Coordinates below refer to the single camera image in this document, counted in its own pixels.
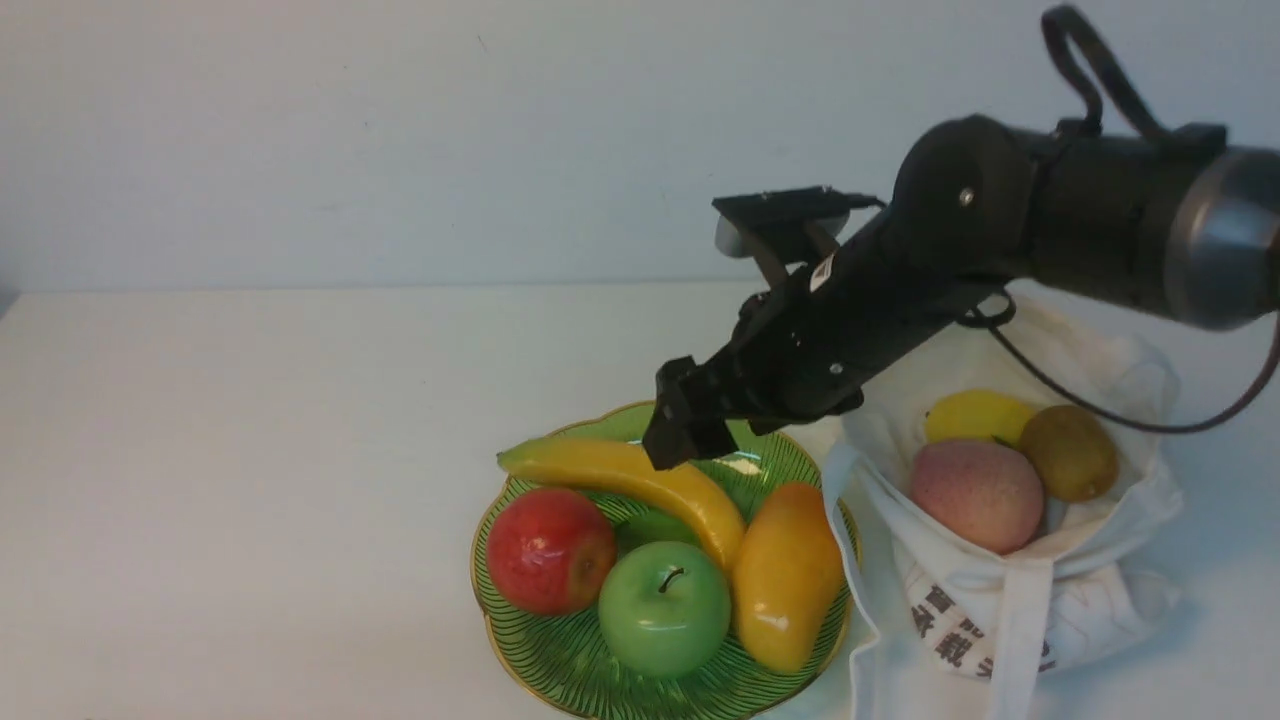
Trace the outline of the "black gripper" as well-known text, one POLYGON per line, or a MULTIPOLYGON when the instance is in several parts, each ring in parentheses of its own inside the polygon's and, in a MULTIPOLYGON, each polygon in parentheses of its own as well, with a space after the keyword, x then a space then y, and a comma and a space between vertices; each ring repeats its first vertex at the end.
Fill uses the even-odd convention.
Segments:
POLYGON ((696 392, 692 356, 655 374, 655 406, 641 437, 652 466, 672 470, 739 450, 728 421, 764 434, 849 413, 863 386, 1002 288, 1011 233, 1000 223, 877 215, 844 243, 817 243, 818 222, 786 231, 805 258, 776 243, 778 225, 721 220, 726 251, 782 270, 744 304, 726 346, 700 368, 700 416, 681 410, 696 392))

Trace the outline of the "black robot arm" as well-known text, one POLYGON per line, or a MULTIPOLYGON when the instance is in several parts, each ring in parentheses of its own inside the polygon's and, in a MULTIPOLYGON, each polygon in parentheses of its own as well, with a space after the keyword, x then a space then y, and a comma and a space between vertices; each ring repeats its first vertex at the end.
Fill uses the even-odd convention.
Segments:
POLYGON ((841 416, 863 386, 1018 279, 1204 331, 1277 310, 1277 154, 1188 126, 1166 140, 947 120, 890 201, 824 186, 717 199, 723 251, 768 288, 704 363, 655 377, 643 447, 658 470, 841 416))

